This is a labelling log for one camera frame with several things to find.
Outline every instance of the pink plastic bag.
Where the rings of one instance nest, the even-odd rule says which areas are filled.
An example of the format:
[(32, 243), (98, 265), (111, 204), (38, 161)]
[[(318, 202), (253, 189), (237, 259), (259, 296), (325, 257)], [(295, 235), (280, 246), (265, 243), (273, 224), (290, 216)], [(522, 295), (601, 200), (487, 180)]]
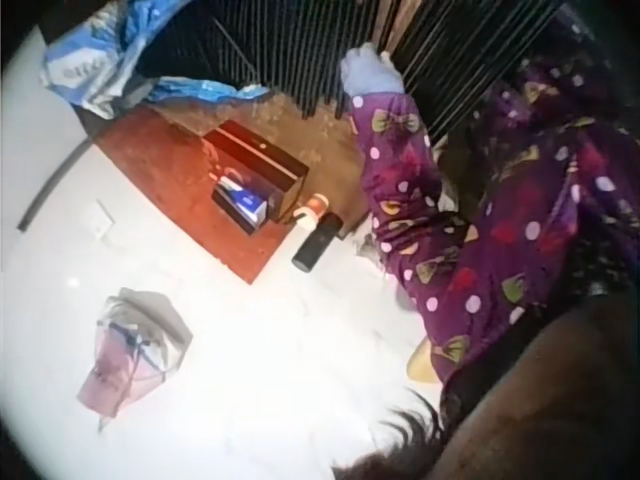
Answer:
[(98, 320), (96, 363), (78, 400), (100, 414), (100, 429), (175, 373), (191, 343), (192, 335), (175, 310), (163, 314), (158, 305), (143, 305), (141, 298), (146, 304), (168, 303), (159, 294), (123, 290), (107, 299)]

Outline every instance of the purple pajamas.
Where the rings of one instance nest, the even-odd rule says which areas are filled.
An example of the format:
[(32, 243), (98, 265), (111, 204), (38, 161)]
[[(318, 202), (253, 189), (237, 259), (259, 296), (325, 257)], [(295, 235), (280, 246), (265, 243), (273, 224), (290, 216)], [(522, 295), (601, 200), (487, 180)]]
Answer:
[(546, 304), (586, 223), (638, 268), (640, 140), (598, 115), (571, 115), (581, 95), (606, 92), (588, 65), (531, 63), (519, 89), (497, 86), (474, 115), (495, 174), (471, 222), (438, 211), (440, 177), (411, 97), (352, 99), (374, 233), (424, 319), (443, 382)]

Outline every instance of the blue plastic bag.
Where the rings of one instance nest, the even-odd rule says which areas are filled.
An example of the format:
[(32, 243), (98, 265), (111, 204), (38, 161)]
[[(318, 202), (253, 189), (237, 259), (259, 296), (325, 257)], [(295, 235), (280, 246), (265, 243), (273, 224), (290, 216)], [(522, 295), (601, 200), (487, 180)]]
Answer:
[(103, 118), (118, 113), (118, 100), (133, 87), (151, 90), (149, 100), (195, 97), (210, 102), (252, 99), (264, 87), (237, 90), (209, 80), (134, 78), (142, 51), (167, 22), (192, 0), (120, 0), (105, 5), (53, 43), (45, 53), (44, 85), (69, 103)]

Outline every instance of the white tiled floor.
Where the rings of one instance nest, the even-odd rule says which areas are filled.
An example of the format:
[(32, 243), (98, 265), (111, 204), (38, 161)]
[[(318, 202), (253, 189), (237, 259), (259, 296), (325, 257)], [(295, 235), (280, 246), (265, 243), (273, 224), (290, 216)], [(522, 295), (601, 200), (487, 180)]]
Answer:
[[(99, 201), (114, 220), (96, 239)], [(421, 320), (395, 287), (334, 242), (311, 274), (294, 231), (253, 287), (164, 217), (96, 148), (67, 175), (6, 258), (3, 420), (46, 478), (331, 478), (389, 440), (389, 408), (437, 404), (405, 364)], [(97, 433), (75, 395), (95, 320), (120, 288), (165, 294), (194, 339), (180, 371)]]

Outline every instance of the hand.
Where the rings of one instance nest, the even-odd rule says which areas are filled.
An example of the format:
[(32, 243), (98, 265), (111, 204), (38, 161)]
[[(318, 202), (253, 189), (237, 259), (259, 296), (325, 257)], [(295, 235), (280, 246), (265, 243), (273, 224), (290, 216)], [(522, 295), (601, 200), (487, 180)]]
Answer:
[(368, 93), (404, 93), (402, 75), (388, 52), (380, 56), (373, 44), (352, 48), (340, 62), (340, 77), (344, 91), (350, 97)]

